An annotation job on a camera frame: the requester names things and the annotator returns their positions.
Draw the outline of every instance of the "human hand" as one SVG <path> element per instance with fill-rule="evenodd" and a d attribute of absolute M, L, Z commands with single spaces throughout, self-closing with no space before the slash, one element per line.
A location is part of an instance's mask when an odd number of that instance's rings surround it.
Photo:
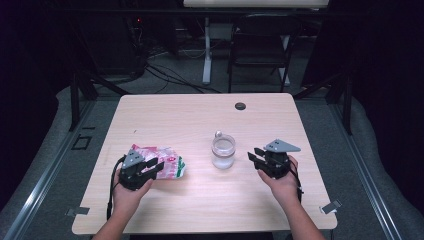
<path fill-rule="evenodd" d="M 290 164 L 291 169 L 293 172 L 297 173 L 297 160 L 290 155 L 288 157 L 294 164 L 294 166 L 293 164 Z M 272 194 L 277 199 L 277 201 L 280 202 L 280 204 L 284 205 L 285 202 L 291 201 L 293 199 L 299 201 L 297 197 L 297 180 L 292 173 L 288 172 L 286 176 L 279 179 L 270 178 L 262 170 L 258 170 L 258 174 L 262 181 L 264 181 L 271 188 Z"/>
<path fill-rule="evenodd" d="M 141 198 L 149 191 L 152 186 L 153 179 L 149 179 L 140 189 L 132 191 L 125 188 L 121 184 L 118 184 L 119 173 L 121 169 L 118 169 L 114 176 L 113 190 L 113 215 L 119 215 L 121 218 L 130 220 L 134 215 L 135 211 L 140 204 Z"/>

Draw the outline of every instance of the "small round object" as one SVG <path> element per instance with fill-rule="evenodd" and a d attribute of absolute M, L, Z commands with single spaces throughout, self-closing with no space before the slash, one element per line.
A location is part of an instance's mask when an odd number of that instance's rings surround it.
<path fill-rule="evenodd" d="M 241 111 L 241 110 L 246 109 L 246 104 L 244 104 L 242 102 L 238 102 L 238 103 L 236 103 L 235 107 L 236 107 L 237 110 Z"/>

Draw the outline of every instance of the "dark floor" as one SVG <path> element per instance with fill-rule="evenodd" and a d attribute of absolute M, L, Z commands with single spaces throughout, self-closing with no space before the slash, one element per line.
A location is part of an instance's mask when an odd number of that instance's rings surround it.
<path fill-rule="evenodd" d="M 301 81 L 313 43 L 313 38 L 297 42 L 289 70 L 290 86 L 285 92 L 295 94 L 302 90 Z M 203 87 L 214 89 L 202 89 L 208 93 L 226 92 L 228 44 L 214 41 L 214 45 L 212 82 L 208 86 L 201 83 L 204 55 L 200 44 L 181 46 L 185 51 L 180 51 L 179 58 L 158 51 L 160 54 L 148 61 L 166 73 L 162 78 L 173 76 L 198 87 L 169 83 L 150 72 L 134 81 L 117 81 L 127 76 L 105 77 L 135 94 L 197 94 Z M 234 92 L 278 92 L 279 76 L 270 76 L 269 72 L 238 69 Z M 60 107 L 54 123 L 27 175 L 0 214 L 0 238 L 89 239 L 72 233 L 73 217 L 65 213 L 79 206 L 119 101 L 119 96 L 104 86 L 96 85 L 96 89 L 100 93 L 97 101 L 81 98 L 82 120 L 72 133 L 67 131 L 71 120 L 69 89 L 58 94 Z M 340 126 L 339 106 L 327 105 L 323 99 L 326 91 L 321 89 L 307 99 L 296 101 L 296 105 L 330 199 L 339 199 L 343 204 L 336 214 L 335 239 L 423 239 L 424 219 L 403 198 L 381 166 L 375 136 L 361 105 L 353 102 L 353 136 L 347 136 Z M 90 145 L 85 151 L 72 150 L 80 134 L 91 137 Z M 358 162 L 365 162 L 368 181 L 364 182 L 364 169 L 358 167 L 361 165 Z M 43 179 L 54 181 L 41 191 Z M 378 199 L 369 190 L 369 183 L 378 189 Z M 40 192 L 46 194 L 37 198 L 38 204 L 31 205 L 34 199 L 30 198 L 31 193 Z M 32 209 L 26 208 L 27 200 Z M 323 233 L 330 239 L 330 231 Z M 273 233 L 276 240 L 284 239 L 287 234 Z"/>

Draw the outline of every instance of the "gray plastic part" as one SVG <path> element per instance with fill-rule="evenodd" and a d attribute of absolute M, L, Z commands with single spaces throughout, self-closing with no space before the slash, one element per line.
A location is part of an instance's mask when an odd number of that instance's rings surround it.
<path fill-rule="evenodd" d="M 134 149 L 130 149 L 130 151 L 128 152 L 127 157 L 124 160 L 124 163 L 122 164 L 122 169 L 127 169 L 127 168 L 129 168 L 131 166 L 134 166 L 137 163 L 140 163 L 142 161 L 144 161 L 144 157 L 141 156 Z"/>
<path fill-rule="evenodd" d="M 300 148 L 293 146 L 289 143 L 281 141 L 280 139 L 275 139 L 274 141 L 268 143 L 264 150 L 271 151 L 275 153 L 280 152 L 300 152 Z"/>

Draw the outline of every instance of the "wrist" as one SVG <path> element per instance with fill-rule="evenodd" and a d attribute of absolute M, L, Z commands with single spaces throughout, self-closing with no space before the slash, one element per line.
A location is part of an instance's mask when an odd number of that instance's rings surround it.
<path fill-rule="evenodd" d="M 298 207 L 301 205 L 299 198 L 295 194 L 283 194 L 280 196 L 275 196 L 280 206 L 283 210 L 287 208 Z"/>

